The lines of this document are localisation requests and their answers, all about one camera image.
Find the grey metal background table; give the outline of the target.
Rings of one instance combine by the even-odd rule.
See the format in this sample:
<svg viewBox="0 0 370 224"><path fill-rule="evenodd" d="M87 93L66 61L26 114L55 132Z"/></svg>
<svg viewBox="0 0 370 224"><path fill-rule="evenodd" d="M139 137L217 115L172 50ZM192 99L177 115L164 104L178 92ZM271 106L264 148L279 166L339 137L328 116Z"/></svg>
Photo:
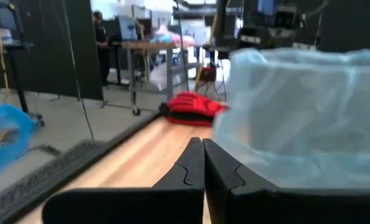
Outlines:
<svg viewBox="0 0 370 224"><path fill-rule="evenodd" d="M151 43L145 41L127 41L123 42L121 46L126 50L126 57L128 62L128 71L130 74L129 92L130 92L130 103L133 115L139 116L141 110L136 105L136 94L138 92L155 93L166 96L166 100L169 101L174 96L174 88L182 84L188 84L188 71L193 68L199 68L201 64L199 62L188 63L187 59L184 58L183 53L182 63L180 65L173 65L173 49L174 44L169 43ZM166 51L166 87L159 91L144 90L136 86L136 75L134 69L134 52L136 50L142 50L148 52L159 52L160 50Z"/></svg>

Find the small red background cart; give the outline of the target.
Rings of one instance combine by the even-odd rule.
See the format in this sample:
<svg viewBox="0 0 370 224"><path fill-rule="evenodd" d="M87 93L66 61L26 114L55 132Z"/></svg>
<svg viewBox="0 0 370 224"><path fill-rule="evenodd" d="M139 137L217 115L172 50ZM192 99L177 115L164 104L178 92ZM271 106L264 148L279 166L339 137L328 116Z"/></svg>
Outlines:
<svg viewBox="0 0 370 224"><path fill-rule="evenodd" d="M227 101L225 75L220 67L208 66L200 69L195 82L195 92L218 101Z"/></svg>

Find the red and black work glove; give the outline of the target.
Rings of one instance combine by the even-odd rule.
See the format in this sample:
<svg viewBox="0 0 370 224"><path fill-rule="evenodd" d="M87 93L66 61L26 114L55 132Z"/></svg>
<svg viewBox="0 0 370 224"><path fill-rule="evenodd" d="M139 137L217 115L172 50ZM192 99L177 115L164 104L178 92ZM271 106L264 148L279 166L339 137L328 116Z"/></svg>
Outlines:
<svg viewBox="0 0 370 224"><path fill-rule="evenodd" d="M192 92L180 92L159 106L159 112L170 123L205 127L211 127L215 117L226 109L229 107Z"/></svg>

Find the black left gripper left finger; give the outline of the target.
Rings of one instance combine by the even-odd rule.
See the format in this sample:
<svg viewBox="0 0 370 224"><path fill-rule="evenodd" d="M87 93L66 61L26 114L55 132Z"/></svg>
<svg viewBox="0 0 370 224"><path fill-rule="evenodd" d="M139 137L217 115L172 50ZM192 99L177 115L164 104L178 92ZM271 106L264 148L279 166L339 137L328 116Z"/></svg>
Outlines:
<svg viewBox="0 0 370 224"><path fill-rule="evenodd" d="M43 224L202 224L205 153L191 138L172 168L152 187L72 189L42 209Z"/></svg>

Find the person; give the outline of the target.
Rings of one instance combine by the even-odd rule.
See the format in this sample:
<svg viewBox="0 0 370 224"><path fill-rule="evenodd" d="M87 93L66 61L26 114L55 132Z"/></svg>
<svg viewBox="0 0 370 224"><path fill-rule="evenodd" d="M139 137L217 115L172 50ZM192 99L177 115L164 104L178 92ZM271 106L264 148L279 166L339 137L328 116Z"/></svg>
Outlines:
<svg viewBox="0 0 370 224"><path fill-rule="evenodd" d="M106 30L102 25L103 14L100 11L94 11L92 16L95 31L95 40L97 45L98 62L100 66L100 76L102 79L102 85L107 86L107 77L110 72L108 37L106 35Z"/></svg>

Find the teal plastic trash bag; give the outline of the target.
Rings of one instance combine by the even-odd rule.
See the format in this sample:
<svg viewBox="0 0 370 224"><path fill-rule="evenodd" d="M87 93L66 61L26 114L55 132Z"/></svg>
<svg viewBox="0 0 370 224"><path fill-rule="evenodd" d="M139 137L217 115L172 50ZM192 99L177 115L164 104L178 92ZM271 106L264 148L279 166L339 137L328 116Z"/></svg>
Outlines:
<svg viewBox="0 0 370 224"><path fill-rule="evenodd" d="M35 123L19 108L0 104L0 171L29 147Z"/></svg>

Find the black background desk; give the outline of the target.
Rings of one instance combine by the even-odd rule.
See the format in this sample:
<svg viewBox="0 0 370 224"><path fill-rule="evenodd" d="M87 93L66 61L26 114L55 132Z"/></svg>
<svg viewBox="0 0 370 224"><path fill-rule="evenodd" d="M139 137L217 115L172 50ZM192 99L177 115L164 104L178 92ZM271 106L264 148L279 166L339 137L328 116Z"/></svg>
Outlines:
<svg viewBox="0 0 370 224"><path fill-rule="evenodd" d="M5 89L9 91L13 87L19 98L21 110L30 117L36 126L44 127L43 116L39 113L32 113L27 106L24 90L19 82L16 61L13 57L13 51L24 50L24 44L15 41L11 43L2 43L0 46L0 76L3 77Z"/></svg>

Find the light blue plastic bags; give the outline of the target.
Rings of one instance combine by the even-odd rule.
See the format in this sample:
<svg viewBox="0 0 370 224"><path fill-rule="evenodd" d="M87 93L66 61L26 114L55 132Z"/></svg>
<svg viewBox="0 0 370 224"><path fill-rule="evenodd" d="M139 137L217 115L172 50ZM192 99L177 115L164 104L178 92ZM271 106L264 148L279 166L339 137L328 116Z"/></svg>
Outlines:
<svg viewBox="0 0 370 224"><path fill-rule="evenodd" d="M214 141L281 187L370 188L370 50L242 49Z"/></svg>

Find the black partition screen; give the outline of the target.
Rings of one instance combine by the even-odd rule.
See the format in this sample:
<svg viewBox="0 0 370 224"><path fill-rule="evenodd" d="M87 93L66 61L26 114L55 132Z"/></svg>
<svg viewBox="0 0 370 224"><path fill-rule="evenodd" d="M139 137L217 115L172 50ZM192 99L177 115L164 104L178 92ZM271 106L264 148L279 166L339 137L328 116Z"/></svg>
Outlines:
<svg viewBox="0 0 370 224"><path fill-rule="evenodd" d="M12 0L29 50L16 52L25 91L103 100L90 0Z"/></svg>

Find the pink and blue bag pile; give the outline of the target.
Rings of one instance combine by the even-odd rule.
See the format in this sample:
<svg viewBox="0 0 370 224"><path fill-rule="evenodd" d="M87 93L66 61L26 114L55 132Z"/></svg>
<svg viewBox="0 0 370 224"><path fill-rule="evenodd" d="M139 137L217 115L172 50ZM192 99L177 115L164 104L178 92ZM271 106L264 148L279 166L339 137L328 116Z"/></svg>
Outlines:
<svg viewBox="0 0 370 224"><path fill-rule="evenodd" d="M161 26L150 40L151 43L167 43L176 47L191 47L195 45L195 40L188 35L180 35L169 31L167 26Z"/></svg>

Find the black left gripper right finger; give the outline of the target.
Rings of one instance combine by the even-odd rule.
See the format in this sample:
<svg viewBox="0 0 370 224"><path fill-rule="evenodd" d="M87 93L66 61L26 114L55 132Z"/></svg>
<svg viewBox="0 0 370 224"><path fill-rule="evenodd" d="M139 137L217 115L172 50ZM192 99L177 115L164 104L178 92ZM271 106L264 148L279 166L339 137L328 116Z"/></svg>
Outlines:
<svg viewBox="0 0 370 224"><path fill-rule="evenodd" d="M370 224L370 189L280 188L203 140L212 224Z"/></svg>

